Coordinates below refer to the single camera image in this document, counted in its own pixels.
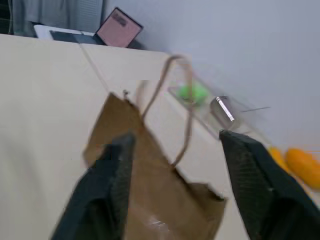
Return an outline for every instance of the green object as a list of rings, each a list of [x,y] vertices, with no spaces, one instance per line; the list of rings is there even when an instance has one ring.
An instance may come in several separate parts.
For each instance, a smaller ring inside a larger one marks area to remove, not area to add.
[[[189,86],[185,85],[180,87],[177,95],[185,101],[189,100]],[[201,105],[206,100],[207,96],[208,91],[203,86],[195,84],[192,87],[192,97],[195,104]]]

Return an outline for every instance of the pink laptop screen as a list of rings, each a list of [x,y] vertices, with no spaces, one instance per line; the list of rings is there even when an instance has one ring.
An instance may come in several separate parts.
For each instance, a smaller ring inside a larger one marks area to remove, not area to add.
[[[140,25],[116,8],[96,34],[108,46],[126,48],[141,29]]]

